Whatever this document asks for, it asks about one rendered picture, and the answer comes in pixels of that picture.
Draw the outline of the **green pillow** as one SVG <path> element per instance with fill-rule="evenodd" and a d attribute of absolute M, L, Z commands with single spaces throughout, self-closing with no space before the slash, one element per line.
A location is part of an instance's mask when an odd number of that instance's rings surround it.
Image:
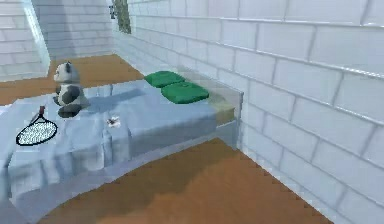
<path fill-rule="evenodd" d="M 209 92 L 194 83 L 180 82 L 165 86 L 161 94 L 175 104 L 190 104 L 209 97 Z"/>
<path fill-rule="evenodd" d="M 145 76 L 144 79 L 155 88 L 185 81 L 184 77 L 172 71 L 157 71 Z"/>

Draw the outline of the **bed with pale blue cover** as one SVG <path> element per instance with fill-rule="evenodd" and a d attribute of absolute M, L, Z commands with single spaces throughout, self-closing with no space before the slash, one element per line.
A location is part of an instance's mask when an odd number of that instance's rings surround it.
<path fill-rule="evenodd" d="M 236 144 L 243 93 L 203 74 L 182 69 L 207 99 L 175 104 L 145 80 L 88 88 L 88 108 L 63 119 L 50 94 L 18 99 L 0 114 L 0 224 L 36 224 L 81 193 L 110 183 L 164 155 L 215 137 Z M 45 143 L 19 146 L 17 134 L 39 108 L 58 126 Z M 120 127 L 107 120 L 118 117 Z"/>

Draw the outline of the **black and white panda toy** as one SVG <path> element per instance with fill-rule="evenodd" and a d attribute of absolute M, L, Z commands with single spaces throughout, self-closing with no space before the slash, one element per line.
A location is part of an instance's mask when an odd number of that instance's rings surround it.
<path fill-rule="evenodd" d="M 80 84 L 79 72 L 70 61 L 57 66 L 54 81 L 57 86 L 53 101 L 59 106 L 58 115 L 61 118 L 75 117 L 90 105 Z"/>

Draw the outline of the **black tennis racket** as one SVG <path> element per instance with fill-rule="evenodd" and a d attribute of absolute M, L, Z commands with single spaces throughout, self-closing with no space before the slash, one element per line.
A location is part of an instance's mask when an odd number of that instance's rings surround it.
<path fill-rule="evenodd" d="M 36 118 L 24 127 L 16 136 L 15 141 L 19 146 L 34 146 L 52 139 L 58 126 L 44 117 L 45 107 L 41 106 Z"/>

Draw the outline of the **green framed wall picture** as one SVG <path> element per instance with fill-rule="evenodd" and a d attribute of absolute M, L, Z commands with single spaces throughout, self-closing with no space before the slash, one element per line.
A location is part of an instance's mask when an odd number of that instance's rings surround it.
<path fill-rule="evenodd" d="M 119 30 L 123 33 L 130 34 L 131 26 L 127 0 L 114 0 L 114 7 Z"/>

